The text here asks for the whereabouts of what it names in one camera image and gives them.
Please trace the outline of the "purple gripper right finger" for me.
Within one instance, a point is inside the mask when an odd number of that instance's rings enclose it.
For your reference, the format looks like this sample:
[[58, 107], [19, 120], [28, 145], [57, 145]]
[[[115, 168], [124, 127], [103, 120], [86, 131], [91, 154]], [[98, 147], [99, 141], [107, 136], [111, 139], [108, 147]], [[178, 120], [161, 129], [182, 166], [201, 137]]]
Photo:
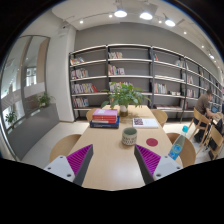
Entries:
[[150, 184], [182, 169], [182, 166], [170, 156], [160, 156], [140, 145], [135, 145], [134, 155], [145, 184]]

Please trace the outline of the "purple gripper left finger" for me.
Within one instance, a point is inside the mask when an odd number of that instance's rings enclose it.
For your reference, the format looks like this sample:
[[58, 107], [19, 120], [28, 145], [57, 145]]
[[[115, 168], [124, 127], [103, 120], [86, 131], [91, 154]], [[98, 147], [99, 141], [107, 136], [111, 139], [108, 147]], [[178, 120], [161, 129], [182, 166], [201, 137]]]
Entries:
[[81, 186], [92, 156], [93, 145], [90, 144], [68, 156], [59, 155], [44, 170]]

